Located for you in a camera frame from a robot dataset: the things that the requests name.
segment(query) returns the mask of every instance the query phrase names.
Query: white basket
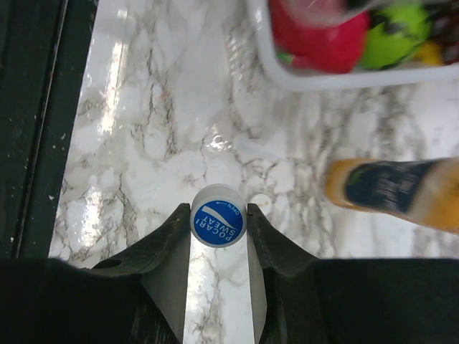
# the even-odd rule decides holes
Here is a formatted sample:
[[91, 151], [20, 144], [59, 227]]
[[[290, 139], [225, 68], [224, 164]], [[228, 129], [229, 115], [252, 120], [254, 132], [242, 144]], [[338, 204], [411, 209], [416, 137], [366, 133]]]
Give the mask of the white basket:
[[408, 62], [392, 70], [367, 71], [354, 68], [348, 74], [335, 75], [285, 66], [276, 56], [268, 0], [247, 0], [250, 21], [255, 28], [258, 55], [266, 75], [287, 90], [343, 90], [371, 86], [412, 84], [459, 77], [459, 64], [426, 67]]

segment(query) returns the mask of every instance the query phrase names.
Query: white marble surface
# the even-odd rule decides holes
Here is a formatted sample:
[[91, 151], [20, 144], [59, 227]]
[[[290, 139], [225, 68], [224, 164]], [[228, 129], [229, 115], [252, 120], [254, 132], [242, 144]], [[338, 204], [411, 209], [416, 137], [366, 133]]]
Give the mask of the white marble surface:
[[[320, 257], [459, 257], [459, 237], [324, 198], [341, 154], [459, 151], [457, 81], [290, 93], [265, 79], [240, 0], [101, 0], [50, 256], [92, 267], [211, 183]], [[185, 343], [253, 343], [245, 240], [193, 240]]]

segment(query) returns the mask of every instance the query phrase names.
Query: bottle cap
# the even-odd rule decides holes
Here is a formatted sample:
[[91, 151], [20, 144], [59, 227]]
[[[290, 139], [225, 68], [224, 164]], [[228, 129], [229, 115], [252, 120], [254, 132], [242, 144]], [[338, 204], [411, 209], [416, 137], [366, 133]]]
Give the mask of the bottle cap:
[[207, 246], [233, 245], [245, 233], [247, 204], [228, 185], [206, 186], [194, 197], [190, 224], [194, 236]]

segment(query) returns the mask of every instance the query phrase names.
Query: pocari sweat logo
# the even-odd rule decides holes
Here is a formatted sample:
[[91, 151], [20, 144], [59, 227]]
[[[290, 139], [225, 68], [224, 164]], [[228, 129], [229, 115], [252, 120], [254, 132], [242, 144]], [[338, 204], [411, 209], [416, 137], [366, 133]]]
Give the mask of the pocari sweat logo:
[[196, 234], [213, 245], [232, 242], [244, 226], [240, 210], [228, 201], [205, 203], [194, 215], [193, 223]]

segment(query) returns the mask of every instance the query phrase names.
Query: dark edge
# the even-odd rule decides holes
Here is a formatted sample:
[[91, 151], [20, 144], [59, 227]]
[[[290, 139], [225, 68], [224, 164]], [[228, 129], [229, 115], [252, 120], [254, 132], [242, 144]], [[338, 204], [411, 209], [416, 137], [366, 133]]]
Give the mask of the dark edge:
[[16, 253], [21, 258], [48, 257], [96, 4], [88, 0], [67, 4], [29, 202], [24, 207], [24, 229]]
[[16, 0], [7, 17], [0, 71], [0, 258], [15, 256], [22, 232], [31, 158], [40, 126], [43, 90], [59, 26], [61, 0]]

